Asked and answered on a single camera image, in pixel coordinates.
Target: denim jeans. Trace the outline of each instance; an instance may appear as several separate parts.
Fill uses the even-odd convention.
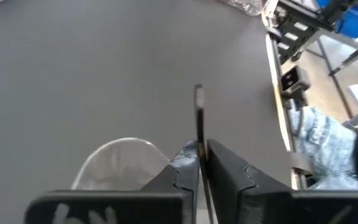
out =
[[[353,159],[356,133],[316,108],[305,107],[303,113],[303,127],[296,146],[314,164],[317,183],[310,189],[358,190]],[[297,132],[300,112],[292,110],[291,120]]]

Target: floor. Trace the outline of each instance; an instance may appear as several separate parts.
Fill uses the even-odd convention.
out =
[[[321,41],[333,68],[336,68],[354,51],[351,47],[330,39],[329,37],[323,36]],[[319,54],[321,53],[317,43],[312,44],[309,49]],[[311,88],[306,92],[306,94],[310,105],[319,108],[321,111],[340,122],[347,120],[348,115],[345,107],[334,86],[332,78],[328,76],[329,70],[324,59],[309,52],[304,52],[301,59],[295,62],[295,64],[299,65],[308,72],[311,81]],[[287,71],[292,66],[294,66],[294,63],[286,62],[282,67],[283,72]],[[336,77],[346,96],[352,113],[357,114],[358,104],[349,94],[347,87],[349,85],[358,84],[358,61],[341,70],[337,73]]]

